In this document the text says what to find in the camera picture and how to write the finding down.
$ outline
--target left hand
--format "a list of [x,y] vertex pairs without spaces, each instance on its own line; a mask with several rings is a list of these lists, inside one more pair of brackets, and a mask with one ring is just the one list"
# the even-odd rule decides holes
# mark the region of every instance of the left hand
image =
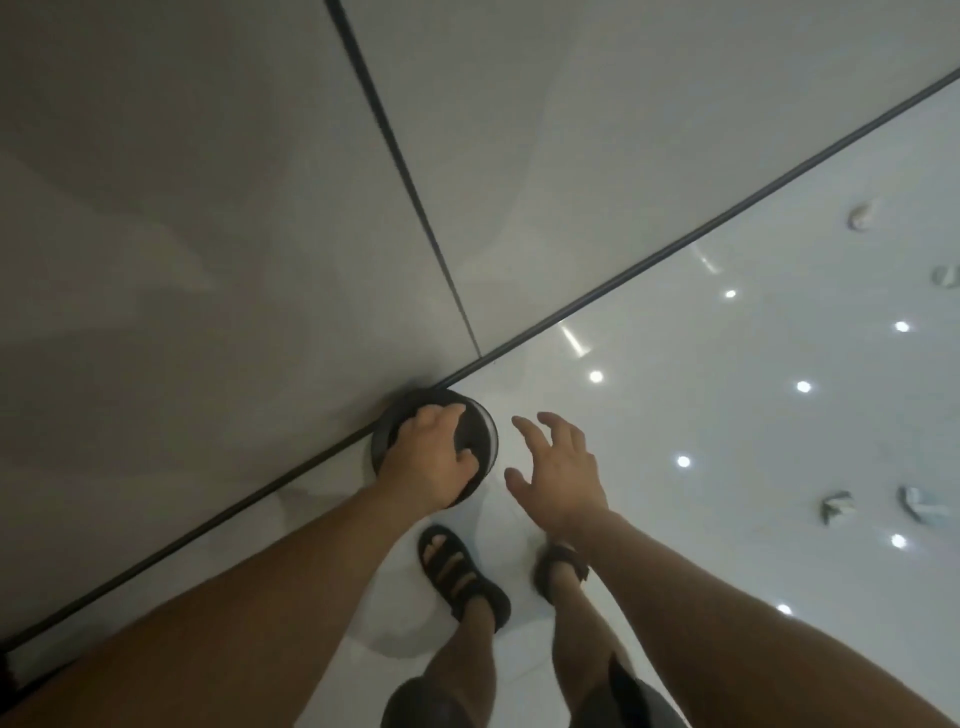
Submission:
[[466,411],[462,404],[427,404],[400,426],[380,466],[377,484],[425,511],[443,510],[457,499],[480,463],[468,449],[457,452],[453,433]]

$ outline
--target sandal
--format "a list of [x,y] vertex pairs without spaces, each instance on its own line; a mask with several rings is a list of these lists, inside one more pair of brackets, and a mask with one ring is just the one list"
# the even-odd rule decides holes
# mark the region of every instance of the sandal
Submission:
[[[424,563],[423,553],[437,536],[445,536],[444,542],[433,552],[430,561]],[[420,565],[423,567],[423,573],[426,574],[426,577],[430,580],[430,583],[433,584],[438,594],[450,605],[452,608],[451,614],[453,614],[453,617],[457,621],[464,618],[464,609],[467,607],[467,602],[475,596],[480,595],[490,604],[491,611],[493,612],[493,621],[496,624],[494,631],[499,630],[500,627],[507,623],[511,611],[510,598],[502,589],[477,569],[473,559],[470,558],[467,547],[464,546],[464,542],[461,541],[453,531],[445,525],[435,523],[420,534],[417,549],[420,557]],[[443,578],[438,578],[447,562],[458,553],[463,554],[463,558],[450,567]],[[454,587],[457,586],[457,582],[471,573],[476,574],[476,578],[470,579],[459,592],[453,594],[452,592]]]
[[537,594],[551,604],[553,604],[553,599],[550,598],[550,567],[558,561],[566,562],[573,567],[577,578],[581,581],[586,580],[590,573],[587,561],[579,553],[569,546],[550,544],[537,559],[537,565],[534,566],[534,589],[537,590]]

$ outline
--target black seam line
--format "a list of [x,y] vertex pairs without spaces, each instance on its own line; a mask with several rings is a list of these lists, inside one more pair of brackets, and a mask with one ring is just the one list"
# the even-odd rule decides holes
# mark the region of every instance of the black seam line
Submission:
[[473,326],[470,325],[467,310],[464,308],[463,301],[460,300],[460,293],[457,291],[457,286],[454,284],[453,277],[450,275],[450,269],[446,265],[444,253],[440,249],[440,243],[437,242],[437,236],[434,234],[433,227],[427,219],[426,209],[420,201],[420,194],[417,192],[417,186],[414,185],[413,176],[410,174],[407,162],[400,152],[400,145],[396,141],[393,127],[390,126],[387,111],[384,109],[383,103],[380,101],[380,96],[376,92],[376,86],[373,85],[373,76],[371,76],[370,69],[367,68],[367,62],[364,61],[363,53],[360,51],[360,44],[357,42],[356,36],[353,34],[353,29],[350,27],[347,11],[344,10],[344,6],[339,0],[325,0],[325,3],[326,9],[330,13],[330,18],[333,20],[334,26],[336,26],[337,33],[340,35],[340,40],[344,44],[344,50],[350,59],[350,65],[353,66],[353,73],[356,75],[357,81],[360,82],[361,88],[363,88],[364,96],[367,97],[367,104],[370,106],[373,118],[376,119],[376,125],[380,128],[383,140],[387,143],[390,156],[394,158],[394,166],[400,175],[400,179],[403,181],[403,187],[407,191],[410,203],[414,206],[414,211],[420,219],[420,226],[423,228],[427,240],[430,241],[430,247],[433,249],[433,255],[436,256],[437,262],[440,264],[440,269],[444,272],[446,284],[450,288],[450,293],[453,294],[453,301],[457,304],[457,310],[460,311],[464,325],[467,327],[470,342],[473,344],[477,357],[483,356],[483,353],[480,351],[480,345],[477,343],[477,337],[473,333]]
[[[899,116],[900,114],[904,113],[908,109],[916,106],[924,99],[932,96],[937,91],[944,89],[946,86],[952,84],[957,80],[960,80],[960,68],[957,68],[956,70],[951,71],[944,78],[929,85],[923,91],[911,96],[909,99],[902,102],[901,104],[897,104],[895,107],[881,114],[876,119],[869,122],[868,124],[865,124],[864,126],[860,127],[855,132],[847,134],[842,139],[840,139],[840,141],[837,141],[831,144],[830,146],[828,146],[823,152],[820,152],[819,154],[814,155],[813,157],[809,158],[807,161],[801,162],[786,174],[776,178],[773,182],[770,182],[766,186],[762,187],[758,192],[755,192],[753,195],[746,198],[742,202],[737,203],[727,211],[717,215],[709,222],[697,228],[695,231],[690,232],[687,235],[684,235],[684,237],[674,241],[673,243],[666,246],[665,248],[662,248],[661,250],[657,251],[653,255],[650,255],[649,257],[645,257],[639,263],[631,266],[630,268],[625,270],[623,273],[617,276],[614,276],[610,280],[594,288],[589,293],[586,293],[584,296],[581,296],[579,299],[577,299],[573,303],[569,303],[568,305],[564,306],[556,313],[548,316],[547,318],[543,319],[539,323],[534,324],[530,328],[527,328],[525,331],[518,334],[517,336],[512,338],[510,341],[506,342],[505,344],[501,344],[496,349],[493,349],[489,353],[484,354],[483,356],[471,362],[470,364],[467,364],[467,366],[464,367],[463,369],[458,370],[457,372],[453,373],[452,375],[438,382],[436,386],[440,388],[450,387],[453,384],[456,384],[461,379],[465,378],[466,376],[469,376],[474,372],[476,372],[477,370],[481,369],[482,367],[485,367],[486,365],[492,363],[495,359],[498,359],[500,356],[503,356],[503,354],[510,352],[513,349],[516,349],[516,347],[518,347],[520,344],[523,344],[529,341],[537,334],[542,333],[543,331],[545,331],[546,329],[552,326],[555,326],[557,323],[559,323],[566,317],[570,316],[571,314],[575,313],[576,311],[580,310],[581,308],[586,306],[588,303],[592,303],[596,301],[598,298],[600,298],[601,296],[604,296],[605,294],[610,293],[611,291],[613,291],[614,288],[617,288],[623,285],[628,280],[634,278],[635,276],[639,275],[640,273],[647,270],[648,268],[651,268],[652,266],[656,265],[662,260],[665,260],[666,258],[670,257],[672,254],[674,254],[678,250],[681,250],[682,248],[685,248],[690,243],[695,242],[699,238],[706,235],[708,232],[711,232],[716,228],[720,227],[721,225],[728,222],[736,215],[746,210],[748,207],[752,207],[753,205],[756,205],[756,203],[760,202],[760,200],[762,200],[763,198],[772,195],[781,187],[784,187],[790,182],[796,180],[800,175],[813,169],[821,162],[826,161],[828,158],[835,155],[837,152],[840,152],[846,147],[849,147],[858,139],[878,129],[879,127],[883,126],[888,121],[890,121],[891,119],[895,118],[896,116]],[[251,493],[249,496],[234,503],[227,510],[217,514],[209,521],[197,526],[189,533],[186,533],[185,535],[178,538],[172,544],[166,546],[165,548],[162,548],[157,553],[151,556],[148,556],[146,559],[144,559],[138,564],[133,565],[129,569],[122,571],[120,574],[118,574],[117,576],[114,576],[108,582],[106,582],[100,587],[97,587],[92,592],[89,592],[88,594],[81,596],[79,599],[76,599],[70,602],[69,604],[62,607],[61,609],[58,609],[57,612],[54,612],[52,615],[50,615],[50,617],[47,617],[46,619],[42,619],[36,624],[30,627],[27,627],[26,629],[21,630],[20,632],[14,634],[12,637],[5,639],[0,643],[0,651],[9,652],[13,649],[17,649],[22,644],[29,642],[37,635],[53,627],[55,624],[58,624],[64,619],[67,619],[71,615],[79,612],[81,609],[83,609],[83,607],[89,605],[93,601],[96,601],[106,593],[113,591],[124,582],[127,582],[130,579],[133,579],[135,576],[149,569],[151,566],[153,566],[157,562],[165,559],[167,556],[174,553],[175,551],[180,550],[181,548],[189,544],[191,541],[194,541],[195,539],[200,538],[207,531],[210,531],[213,528],[216,528],[218,525],[233,518],[238,513],[248,508],[249,506],[252,506],[254,503],[270,495],[274,491],[279,490],[284,485],[292,482],[293,480],[296,480],[298,477],[300,477],[307,471],[310,471],[316,468],[325,460],[328,460],[329,458],[333,457],[339,452],[342,452],[343,450],[349,448],[351,445],[355,445],[356,443],[360,442],[361,440],[363,440],[365,437],[367,437],[373,432],[374,425],[375,423],[370,423],[369,425],[365,425],[361,427],[360,429],[356,430],[352,434],[345,437],[339,443],[336,443],[335,445],[330,446],[320,454],[311,457],[309,460],[301,463],[300,465],[297,465],[293,470],[290,470],[287,473],[284,473],[279,478],[269,483],[268,485],[264,486],[263,488],[259,489],[258,491],[255,491],[254,493]]]

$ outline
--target white wall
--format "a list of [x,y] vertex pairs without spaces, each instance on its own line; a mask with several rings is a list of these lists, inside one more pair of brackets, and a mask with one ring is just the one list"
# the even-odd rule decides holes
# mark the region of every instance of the white wall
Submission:
[[475,352],[322,4],[0,8],[0,636]]
[[490,351],[960,64],[951,0],[345,0]]

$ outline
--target shorts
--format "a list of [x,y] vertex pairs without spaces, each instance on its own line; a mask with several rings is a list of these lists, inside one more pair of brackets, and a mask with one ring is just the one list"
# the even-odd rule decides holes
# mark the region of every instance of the shorts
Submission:
[[[381,728],[475,728],[463,706],[422,677],[391,696]],[[685,728],[684,720],[657,691],[631,676],[614,659],[610,681],[597,686],[570,719],[570,728]]]

